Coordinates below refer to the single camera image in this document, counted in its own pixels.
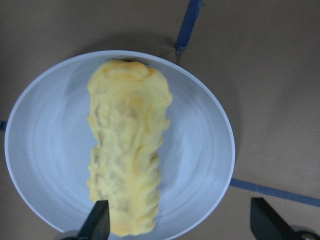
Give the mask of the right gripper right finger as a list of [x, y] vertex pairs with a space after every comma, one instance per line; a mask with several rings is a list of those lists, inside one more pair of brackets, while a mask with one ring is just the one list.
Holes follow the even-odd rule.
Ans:
[[295, 232], [262, 197], [250, 202], [250, 230], [256, 240], [294, 240]]

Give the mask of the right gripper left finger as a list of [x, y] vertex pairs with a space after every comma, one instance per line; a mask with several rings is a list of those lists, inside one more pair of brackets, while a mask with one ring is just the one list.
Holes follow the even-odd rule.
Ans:
[[108, 240], [110, 230], [109, 202], [98, 200], [77, 234], [77, 239]]

